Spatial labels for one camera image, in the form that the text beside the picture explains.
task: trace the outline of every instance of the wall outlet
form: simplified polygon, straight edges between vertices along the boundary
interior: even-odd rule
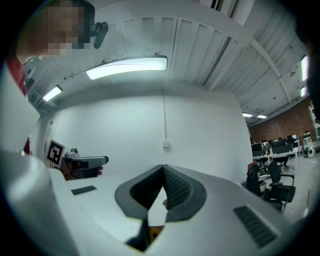
[[[170,143],[168,140],[163,140],[162,141],[162,147],[163,148],[169,148],[170,147]]]

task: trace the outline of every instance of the white desk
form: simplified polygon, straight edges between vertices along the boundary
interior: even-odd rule
[[[293,150],[290,152],[285,152],[285,153],[281,153],[281,154],[265,154],[265,155],[261,155],[261,156],[254,156],[253,160],[268,158],[268,165],[269,165],[272,158],[283,158],[283,157],[286,157],[286,156],[292,155],[292,154],[294,154],[294,156],[295,156],[294,171],[296,172],[298,170],[298,148],[297,147],[294,147]]]

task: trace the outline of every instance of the red sleeve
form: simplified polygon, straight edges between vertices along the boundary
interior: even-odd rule
[[[21,90],[23,95],[26,97],[27,96],[27,88],[26,88],[26,85],[25,85],[26,74],[25,74],[24,65],[21,64],[21,62],[16,57],[15,53],[14,54],[10,54],[6,58],[6,63],[7,63],[7,67],[9,69],[14,81],[16,82],[16,85],[19,87],[19,89]],[[30,141],[29,141],[29,138],[25,143],[23,151],[26,154],[30,155]]]

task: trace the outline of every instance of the black office chair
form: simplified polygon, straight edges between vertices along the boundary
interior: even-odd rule
[[[271,204],[274,208],[276,208],[278,211],[281,212],[282,210],[282,202],[281,200],[276,199],[265,199],[264,192],[261,192],[260,186],[259,186],[259,166],[254,164],[250,168],[251,171],[248,172],[247,178],[246,178],[246,189],[250,192],[254,193],[256,196],[261,197],[264,201]]]
[[[272,161],[269,164],[269,173],[271,175],[272,183],[269,184],[271,190],[269,191],[269,199],[277,199],[285,202],[283,211],[286,208],[287,203],[291,203],[296,192],[296,187],[294,186],[295,176],[292,174],[283,174],[280,173],[277,162]],[[281,177],[291,177],[292,185],[283,185],[282,182],[279,182]]]

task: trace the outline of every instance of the person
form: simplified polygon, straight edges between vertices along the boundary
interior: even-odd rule
[[[25,64],[36,56],[65,55],[68,49],[83,49],[94,30],[95,8],[86,0],[51,0],[37,11],[21,30],[6,65],[16,85],[27,98]],[[23,151],[30,154],[30,140]],[[81,178],[70,164],[61,171],[66,180]]]

